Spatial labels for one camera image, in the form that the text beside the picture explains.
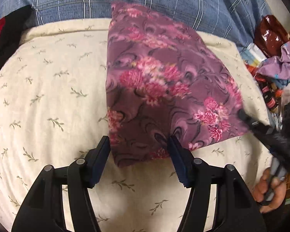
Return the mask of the purple floral shirt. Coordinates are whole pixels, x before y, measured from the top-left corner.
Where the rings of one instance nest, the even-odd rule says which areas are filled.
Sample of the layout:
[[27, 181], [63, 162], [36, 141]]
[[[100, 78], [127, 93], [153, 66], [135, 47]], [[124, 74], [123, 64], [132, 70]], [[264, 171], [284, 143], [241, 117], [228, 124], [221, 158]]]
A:
[[166, 158], [170, 136], [193, 151], [247, 132], [221, 60], [192, 28], [138, 4], [111, 5], [106, 99], [120, 167]]

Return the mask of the lilac printed cloth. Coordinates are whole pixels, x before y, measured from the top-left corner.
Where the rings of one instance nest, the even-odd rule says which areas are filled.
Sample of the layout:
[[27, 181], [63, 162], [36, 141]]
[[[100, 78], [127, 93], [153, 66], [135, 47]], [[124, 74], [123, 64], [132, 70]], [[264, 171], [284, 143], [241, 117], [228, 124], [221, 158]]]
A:
[[290, 41], [281, 46], [281, 56], [262, 61], [257, 73], [269, 78], [290, 80]]

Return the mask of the small white-blue box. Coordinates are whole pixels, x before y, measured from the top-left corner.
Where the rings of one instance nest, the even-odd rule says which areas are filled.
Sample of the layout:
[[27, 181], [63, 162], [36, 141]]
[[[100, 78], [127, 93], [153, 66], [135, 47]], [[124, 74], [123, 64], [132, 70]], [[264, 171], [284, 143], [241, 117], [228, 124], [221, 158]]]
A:
[[254, 43], [250, 43], [246, 48], [242, 49], [240, 55], [245, 64], [253, 67], [257, 67], [267, 59], [264, 53]]

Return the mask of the cream leaf-print blanket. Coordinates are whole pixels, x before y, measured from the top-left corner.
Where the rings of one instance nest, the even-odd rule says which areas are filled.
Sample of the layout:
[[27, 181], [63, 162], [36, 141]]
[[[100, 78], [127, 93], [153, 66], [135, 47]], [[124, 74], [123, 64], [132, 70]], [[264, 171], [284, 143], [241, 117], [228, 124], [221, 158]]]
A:
[[[11, 230], [46, 165], [70, 165], [107, 134], [110, 20], [34, 27], [0, 70], [0, 223]], [[89, 191], [102, 231], [176, 231], [190, 191], [170, 159], [119, 168], [109, 158]]]

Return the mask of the dark red plastic bag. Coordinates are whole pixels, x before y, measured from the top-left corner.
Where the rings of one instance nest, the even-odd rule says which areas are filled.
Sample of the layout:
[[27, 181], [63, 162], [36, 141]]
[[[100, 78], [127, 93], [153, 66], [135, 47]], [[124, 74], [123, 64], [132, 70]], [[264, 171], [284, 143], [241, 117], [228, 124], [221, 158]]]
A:
[[267, 58], [280, 57], [281, 47], [288, 41], [290, 41], [290, 34], [274, 15], [263, 17], [255, 29], [253, 42]]

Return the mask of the blue plaid quilt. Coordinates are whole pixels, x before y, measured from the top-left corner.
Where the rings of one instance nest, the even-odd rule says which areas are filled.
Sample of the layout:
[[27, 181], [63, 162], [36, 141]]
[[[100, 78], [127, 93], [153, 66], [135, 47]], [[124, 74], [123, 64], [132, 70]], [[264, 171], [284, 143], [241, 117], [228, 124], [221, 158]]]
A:
[[253, 42], [255, 29], [271, 14], [266, 0], [0, 0], [0, 19], [30, 5], [32, 25], [55, 21], [110, 17], [113, 1], [146, 6], [181, 21], [196, 31], [234, 42], [243, 49]]

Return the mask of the black and red garment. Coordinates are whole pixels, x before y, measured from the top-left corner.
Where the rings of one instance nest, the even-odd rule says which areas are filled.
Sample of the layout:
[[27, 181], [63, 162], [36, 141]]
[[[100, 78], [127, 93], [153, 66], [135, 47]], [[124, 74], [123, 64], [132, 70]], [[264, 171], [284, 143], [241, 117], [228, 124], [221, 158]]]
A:
[[0, 70], [18, 49], [25, 23], [33, 11], [31, 5], [26, 5], [0, 19]]

